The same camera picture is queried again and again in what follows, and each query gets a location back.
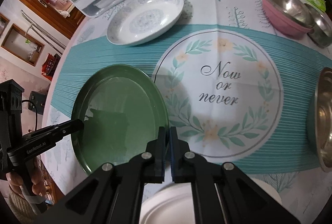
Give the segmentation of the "green plate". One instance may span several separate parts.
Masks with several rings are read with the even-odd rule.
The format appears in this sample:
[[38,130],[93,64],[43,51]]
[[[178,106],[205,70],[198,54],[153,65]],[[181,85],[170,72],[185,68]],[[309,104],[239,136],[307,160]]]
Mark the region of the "green plate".
[[124,64],[103,68],[85,82],[71,119],[84,124],[71,135],[71,143],[87,175],[104,163],[128,162],[157,139],[160,127],[169,127],[155,83],[140,69]]

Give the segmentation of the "white patterned deep plate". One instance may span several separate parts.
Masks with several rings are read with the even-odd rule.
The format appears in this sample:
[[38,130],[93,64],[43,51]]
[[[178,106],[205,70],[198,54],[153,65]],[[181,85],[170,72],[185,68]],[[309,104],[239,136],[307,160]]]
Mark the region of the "white patterned deep plate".
[[154,40],[178,21],[183,7],[184,0],[133,0],[112,17],[107,39],[119,46]]

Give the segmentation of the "blue steel bowl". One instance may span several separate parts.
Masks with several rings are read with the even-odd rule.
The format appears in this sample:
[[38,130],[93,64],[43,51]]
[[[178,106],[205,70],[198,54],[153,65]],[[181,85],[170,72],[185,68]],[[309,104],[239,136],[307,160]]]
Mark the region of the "blue steel bowl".
[[331,172],[331,68],[320,72],[307,114],[307,137],[321,169]]

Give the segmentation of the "pink steel bowl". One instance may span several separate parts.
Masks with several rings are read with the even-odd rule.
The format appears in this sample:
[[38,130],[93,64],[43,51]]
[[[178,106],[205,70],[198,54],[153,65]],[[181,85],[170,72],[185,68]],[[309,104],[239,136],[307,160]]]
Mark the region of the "pink steel bowl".
[[288,37],[302,38],[314,28],[314,19],[300,0],[262,0],[262,7],[272,26]]

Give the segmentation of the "small steel bowl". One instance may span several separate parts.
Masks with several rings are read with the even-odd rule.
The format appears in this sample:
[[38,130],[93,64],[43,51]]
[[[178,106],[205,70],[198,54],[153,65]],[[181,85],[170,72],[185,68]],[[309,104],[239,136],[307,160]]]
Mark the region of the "small steel bowl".
[[307,34],[319,48],[327,48],[331,45],[331,26],[328,23],[322,12],[313,6],[305,3],[309,9],[311,16],[314,19],[314,27]]

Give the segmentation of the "large white plate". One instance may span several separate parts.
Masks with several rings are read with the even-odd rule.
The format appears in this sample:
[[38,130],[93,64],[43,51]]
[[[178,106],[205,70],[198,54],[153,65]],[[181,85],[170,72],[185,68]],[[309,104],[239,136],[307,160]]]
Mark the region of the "large white plate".
[[195,223],[191,184],[171,184],[144,201],[140,223]]

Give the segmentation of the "red basket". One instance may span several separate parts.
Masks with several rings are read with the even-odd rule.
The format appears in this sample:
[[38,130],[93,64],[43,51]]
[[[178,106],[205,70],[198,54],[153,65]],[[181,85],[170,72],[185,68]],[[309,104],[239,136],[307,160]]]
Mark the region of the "red basket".
[[61,57],[58,54],[52,55],[49,53],[42,65],[42,76],[51,81],[60,59]]

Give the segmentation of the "patterned teal tablecloth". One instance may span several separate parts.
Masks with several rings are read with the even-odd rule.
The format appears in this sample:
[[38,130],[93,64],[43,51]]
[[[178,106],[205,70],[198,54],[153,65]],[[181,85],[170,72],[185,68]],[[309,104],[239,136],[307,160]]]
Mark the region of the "patterned teal tablecloth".
[[69,42],[47,97],[43,125],[67,121],[83,84],[99,70],[126,64],[146,73],[163,96],[171,126],[193,152],[233,161],[272,186],[302,223],[331,223],[331,172],[307,137],[310,100],[331,49],[308,36],[278,32],[262,0],[184,0],[176,25],[137,46],[107,39],[128,2],[87,18]]

